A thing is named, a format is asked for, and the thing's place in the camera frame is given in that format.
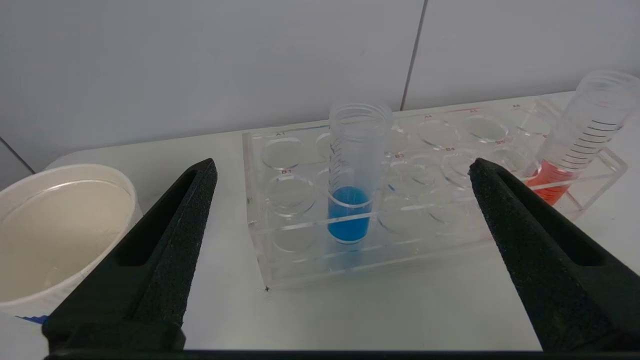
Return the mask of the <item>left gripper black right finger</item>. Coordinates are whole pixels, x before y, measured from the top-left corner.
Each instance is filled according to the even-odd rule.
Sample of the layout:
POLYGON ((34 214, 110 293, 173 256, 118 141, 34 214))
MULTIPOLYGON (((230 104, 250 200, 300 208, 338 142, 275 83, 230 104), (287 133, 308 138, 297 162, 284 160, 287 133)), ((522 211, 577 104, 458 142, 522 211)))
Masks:
POLYGON ((473 194, 544 351, 637 351, 640 278, 502 166, 473 194))

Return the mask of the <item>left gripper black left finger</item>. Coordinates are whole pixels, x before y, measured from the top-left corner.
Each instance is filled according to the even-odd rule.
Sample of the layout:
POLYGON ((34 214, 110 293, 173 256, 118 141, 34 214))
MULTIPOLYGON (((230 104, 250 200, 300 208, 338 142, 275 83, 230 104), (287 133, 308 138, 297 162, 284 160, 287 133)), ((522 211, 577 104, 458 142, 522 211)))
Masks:
POLYGON ((42 325, 50 353, 181 350, 183 317, 217 186, 190 166, 42 325))

